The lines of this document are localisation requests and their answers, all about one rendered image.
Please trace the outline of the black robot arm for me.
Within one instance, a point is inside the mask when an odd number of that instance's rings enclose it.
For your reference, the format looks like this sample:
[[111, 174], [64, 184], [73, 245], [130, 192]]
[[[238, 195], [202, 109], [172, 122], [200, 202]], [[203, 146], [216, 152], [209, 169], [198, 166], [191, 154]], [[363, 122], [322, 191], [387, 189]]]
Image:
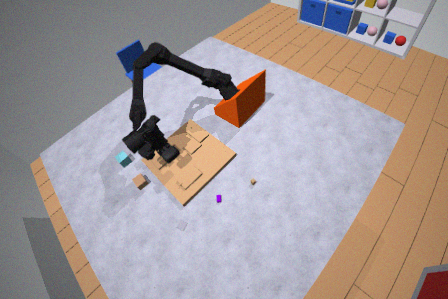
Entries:
[[[232, 82], [230, 74], [222, 73], [215, 69], [203, 68], [195, 63], [184, 60], [169, 51], [160, 43], [149, 45], [139, 58], [133, 62], [132, 75], [132, 103], [129, 118], [133, 122], [133, 131], [122, 138], [122, 142], [135, 154], [136, 151], [147, 160], [154, 158], [154, 152], [159, 148], [152, 145], [148, 140], [154, 140], [159, 137], [161, 131], [157, 123], [161, 120], [156, 115], [150, 115], [143, 125], [141, 123], [147, 116], [147, 110], [143, 99], [143, 77], [144, 69], [150, 64], [173, 66], [182, 70], [202, 81], [202, 85], [208, 88], [218, 89], [225, 100], [231, 99], [240, 91]], [[139, 127], [141, 128], [137, 130]], [[147, 139], [146, 139], [146, 137]], [[146, 142], [145, 142], [146, 141]]]

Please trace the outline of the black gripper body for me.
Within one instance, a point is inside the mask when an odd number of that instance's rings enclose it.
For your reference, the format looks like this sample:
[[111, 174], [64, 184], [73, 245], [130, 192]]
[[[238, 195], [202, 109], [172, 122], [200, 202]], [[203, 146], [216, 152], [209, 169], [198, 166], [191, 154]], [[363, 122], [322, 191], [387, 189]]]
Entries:
[[168, 143], [169, 141], [164, 136], [164, 133], [161, 132], [159, 137], [154, 140], [148, 140], [147, 137], [145, 137], [152, 145], [159, 148], [159, 150], [163, 153], [161, 157], [168, 164], [171, 164], [175, 158], [180, 155], [180, 152], [174, 146], [170, 147], [170, 144]]

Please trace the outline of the teal cube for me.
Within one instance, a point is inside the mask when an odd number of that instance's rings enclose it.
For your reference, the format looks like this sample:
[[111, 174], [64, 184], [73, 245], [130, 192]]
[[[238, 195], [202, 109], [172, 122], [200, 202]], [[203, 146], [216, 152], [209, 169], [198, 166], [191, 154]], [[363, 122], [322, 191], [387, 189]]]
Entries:
[[115, 156], [115, 159], [124, 168], [126, 168], [126, 166], [132, 162], [132, 160], [128, 157], [128, 155], [124, 151], [121, 151], [119, 154], [117, 154]]

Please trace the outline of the dark grey bent rod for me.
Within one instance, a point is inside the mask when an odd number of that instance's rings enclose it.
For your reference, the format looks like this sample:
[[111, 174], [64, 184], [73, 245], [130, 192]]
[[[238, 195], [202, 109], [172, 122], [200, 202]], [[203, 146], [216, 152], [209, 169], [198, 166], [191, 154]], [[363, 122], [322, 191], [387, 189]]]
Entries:
[[179, 223], [179, 225], [177, 227], [184, 231], [184, 228], [186, 227], [187, 223], [182, 221], [182, 220], [180, 220], [179, 222], [180, 223]]

